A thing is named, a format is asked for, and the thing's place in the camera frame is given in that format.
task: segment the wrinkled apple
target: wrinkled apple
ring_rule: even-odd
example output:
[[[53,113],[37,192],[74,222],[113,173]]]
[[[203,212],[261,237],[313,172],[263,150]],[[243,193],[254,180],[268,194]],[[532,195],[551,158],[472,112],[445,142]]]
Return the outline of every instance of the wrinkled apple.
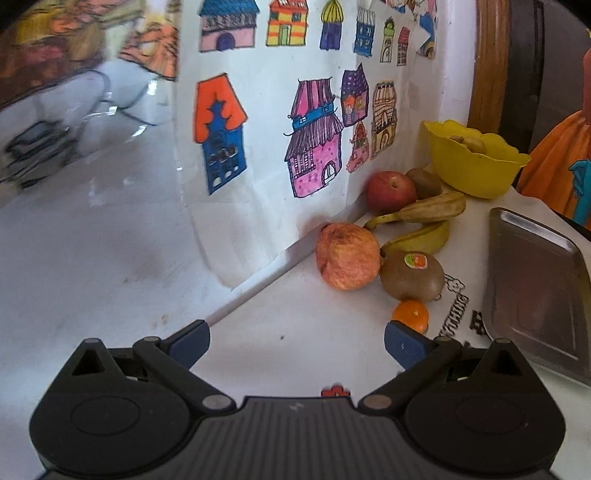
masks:
[[[352,223],[326,225],[316,242],[316,266],[322,278],[338,290],[355,290],[378,276],[379,243],[365,228]]]
[[[416,202],[417,192],[413,181],[404,173],[379,171],[369,178],[365,197],[371,212],[387,215]]]

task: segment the yellow bowl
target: yellow bowl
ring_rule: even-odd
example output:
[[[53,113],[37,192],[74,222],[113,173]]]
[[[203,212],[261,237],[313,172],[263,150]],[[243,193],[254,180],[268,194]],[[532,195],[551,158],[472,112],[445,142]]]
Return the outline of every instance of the yellow bowl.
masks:
[[[423,122],[431,134],[431,160],[441,179],[461,192],[474,197],[493,199],[503,195],[515,180],[520,168],[531,157],[519,153],[496,134],[483,134],[454,120]],[[467,146],[450,137],[480,138],[487,155],[472,153]]]

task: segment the metal tray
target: metal tray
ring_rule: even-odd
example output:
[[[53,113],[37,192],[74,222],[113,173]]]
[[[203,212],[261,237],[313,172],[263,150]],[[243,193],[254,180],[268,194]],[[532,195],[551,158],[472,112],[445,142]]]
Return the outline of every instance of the metal tray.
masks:
[[[482,320],[540,365],[591,385],[591,281],[578,247],[515,212],[491,210]]]

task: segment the purple house drawing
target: purple house drawing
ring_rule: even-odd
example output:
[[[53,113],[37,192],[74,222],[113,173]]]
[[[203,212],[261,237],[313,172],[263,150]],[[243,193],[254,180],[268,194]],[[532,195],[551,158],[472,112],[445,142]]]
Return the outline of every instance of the purple house drawing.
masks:
[[[335,98],[330,79],[298,85],[289,116],[294,132],[285,154],[296,198],[326,187],[342,167],[340,140],[345,127],[335,115]]]
[[[359,64],[357,70],[345,70],[340,87],[340,102],[346,127],[352,127],[368,116],[369,85],[363,65]]]
[[[321,50],[339,50],[340,36],[345,16],[338,0],[329,0],[322,9],[320,16],[323,26],[320,36]]]

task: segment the wooden frame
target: wooden frame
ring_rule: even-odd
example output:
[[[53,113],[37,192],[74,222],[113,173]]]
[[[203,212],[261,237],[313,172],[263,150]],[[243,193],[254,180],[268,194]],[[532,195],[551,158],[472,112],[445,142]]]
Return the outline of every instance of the wooden frame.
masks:
[[[468,126],[497,133],[511,39],[511,0],[476,0],[476,59]]]

